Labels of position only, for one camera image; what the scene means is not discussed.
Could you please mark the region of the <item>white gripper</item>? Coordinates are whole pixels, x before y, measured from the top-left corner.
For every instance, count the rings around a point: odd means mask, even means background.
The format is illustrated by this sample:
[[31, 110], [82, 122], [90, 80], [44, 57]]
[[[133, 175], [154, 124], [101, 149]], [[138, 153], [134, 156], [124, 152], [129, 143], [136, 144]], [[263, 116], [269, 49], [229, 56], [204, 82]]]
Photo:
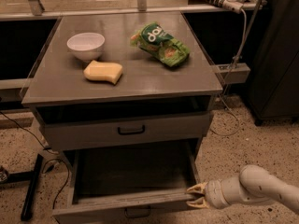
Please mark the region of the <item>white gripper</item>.
[[207, 209], [210, 206], [216, 209], [223, 209], [229, 206], [222, 193], [220, 180], [212, 180], [196, 184], [188, 188], [186, 192], [189, 194], [205, 194], [206, 199], [199, 198], [194, 201], [186, 202], [186, 204], [192, 208]]

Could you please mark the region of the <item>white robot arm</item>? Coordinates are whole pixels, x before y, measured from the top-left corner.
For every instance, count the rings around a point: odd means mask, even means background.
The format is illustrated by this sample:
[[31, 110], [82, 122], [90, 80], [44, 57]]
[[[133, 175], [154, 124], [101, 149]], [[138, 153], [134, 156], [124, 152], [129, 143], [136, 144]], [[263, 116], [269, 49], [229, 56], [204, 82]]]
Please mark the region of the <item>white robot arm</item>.
[[233, 204], [264, 205], [278, 202], [299, 214], [299, 188], [257, 165], [244, 166], [238, 175], [196, 184], [186, 190], [199, 198], [187, 201], [192, 208], [223, 209]]

